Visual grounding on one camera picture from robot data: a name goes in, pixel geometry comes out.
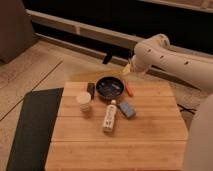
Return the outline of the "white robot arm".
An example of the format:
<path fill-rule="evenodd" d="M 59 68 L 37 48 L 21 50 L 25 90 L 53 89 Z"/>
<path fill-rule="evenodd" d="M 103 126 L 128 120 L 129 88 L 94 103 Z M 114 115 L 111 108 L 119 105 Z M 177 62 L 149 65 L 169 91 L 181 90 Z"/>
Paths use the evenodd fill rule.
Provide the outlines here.
<path fill-rule="evenodd" d="M 145 72 L 157 66 L 209 96 L 199 105 L 189 129 L 181 171 L 213 171 L 213 59 L 170 50 L 165 34 L 138 42 L 126 72 Z"/>

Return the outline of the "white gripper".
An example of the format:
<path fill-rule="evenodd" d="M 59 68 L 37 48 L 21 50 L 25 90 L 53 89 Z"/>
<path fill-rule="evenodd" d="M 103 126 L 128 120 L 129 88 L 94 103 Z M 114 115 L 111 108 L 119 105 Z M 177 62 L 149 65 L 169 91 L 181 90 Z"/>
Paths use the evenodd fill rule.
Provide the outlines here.
<path fill-rule="evenodd" d="M 137 65 L 136 57 L 133 56 L 131 59 L 128 60 L 127 65 L 122 69 L 123 75 L 128 75 L 130 73 L 136 73 L 140 70 Z"/>

